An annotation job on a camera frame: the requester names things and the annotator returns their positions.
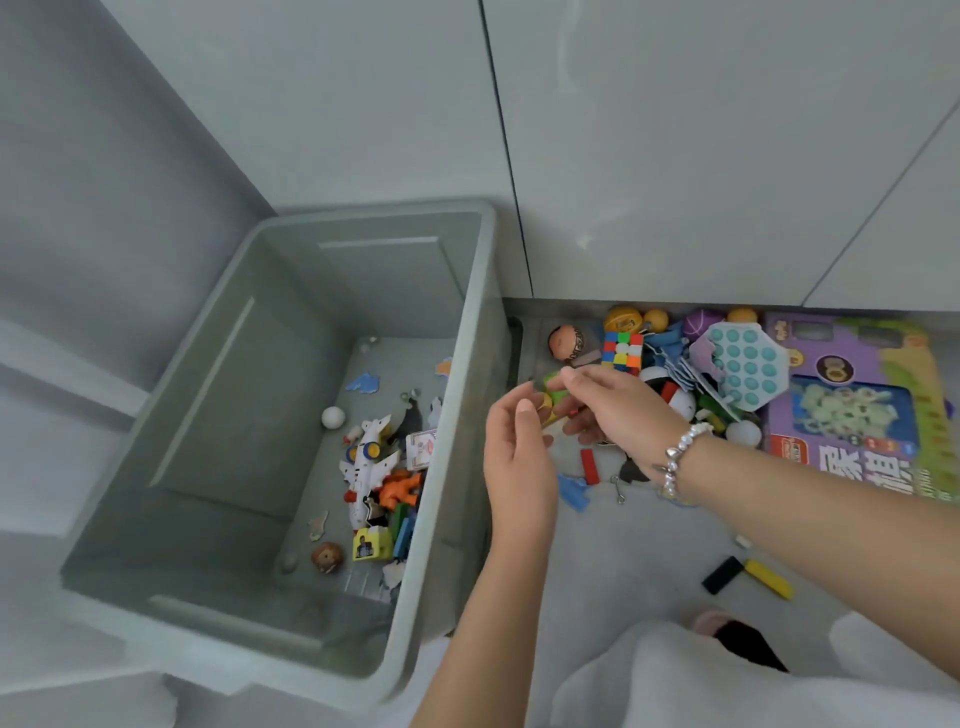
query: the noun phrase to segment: woman's left hand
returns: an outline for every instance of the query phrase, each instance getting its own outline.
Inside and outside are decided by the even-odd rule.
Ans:
[[[524,548],[535,543],[549,545],[557,522],[557,470],[547,448],[537,404],[543,394],[533,383],[521,384],[490,408],[484,476],[493,512],[493,542]]]

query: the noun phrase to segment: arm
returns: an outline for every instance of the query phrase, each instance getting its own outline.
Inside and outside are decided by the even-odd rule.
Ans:
[[[564,369],[564,426],[606,432],[658,483],[689,425],[635,377]],[[822,473],[719,438],[699,437],[678,492],[719,515],[790,568],[960,679],[960,510]]]
[[[493,514],[490,555],[412,728],[522,726],[533,674],[557,473],[530,383],[487,420],[484,473]]]

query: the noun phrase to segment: purple toy box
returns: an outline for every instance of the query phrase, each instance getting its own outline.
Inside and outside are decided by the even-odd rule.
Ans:
[[[764,329],[790,351],[790,388],[767,406],[769,452],[900,493],[960,499],[943,386],[923,329],[777,312]]]

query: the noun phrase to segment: white toy airplane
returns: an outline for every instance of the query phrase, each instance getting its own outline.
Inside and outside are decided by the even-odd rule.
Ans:
[[[379,463],[380,433],[390,424],[390,415],[382,420],[364,421],[363,438],[354,447],[347,450],[347,459],[340,461],[340,472],[344,474],[348,489],[344,500],[349,504],[350,524],[354,531],[367,527],[369,513],[364,502],[374,488],[383,484],[383,478],[390,474],[400,459],[400,453],[388,455]]]

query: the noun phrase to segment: wall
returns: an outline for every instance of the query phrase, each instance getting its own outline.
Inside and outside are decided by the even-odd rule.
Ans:
[[[150,389],[272,214],[95,0],[0,5],[0,315]]]

